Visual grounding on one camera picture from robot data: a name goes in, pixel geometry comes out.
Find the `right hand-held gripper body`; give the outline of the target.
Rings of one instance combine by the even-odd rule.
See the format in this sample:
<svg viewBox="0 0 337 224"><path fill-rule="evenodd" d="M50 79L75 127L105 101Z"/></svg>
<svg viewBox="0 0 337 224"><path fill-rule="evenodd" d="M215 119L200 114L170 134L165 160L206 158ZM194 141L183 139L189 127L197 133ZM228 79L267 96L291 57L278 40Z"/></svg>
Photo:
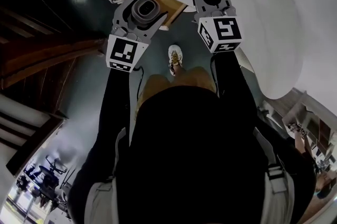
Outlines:
<svg viewBox="0 0 337 224"><path fill-rule="evenodd" d="M242 42L240 22L233 6L212 11L199 8L194 16L197 33L210 53L231 52Z"/></svg>

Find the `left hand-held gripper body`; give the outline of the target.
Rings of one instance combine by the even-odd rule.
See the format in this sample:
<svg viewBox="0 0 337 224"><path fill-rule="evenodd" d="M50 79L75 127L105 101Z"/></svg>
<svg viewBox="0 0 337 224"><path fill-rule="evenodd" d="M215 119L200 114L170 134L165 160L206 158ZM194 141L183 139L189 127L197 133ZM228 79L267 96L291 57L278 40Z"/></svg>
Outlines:
<svg viewBox="0 0 337 224"><path fill-rule="evenodd" d="M131 30L114 24L107 40L107 67L128 73L132 72L150 43L151 34L148 29L136 27Z"/></svg>

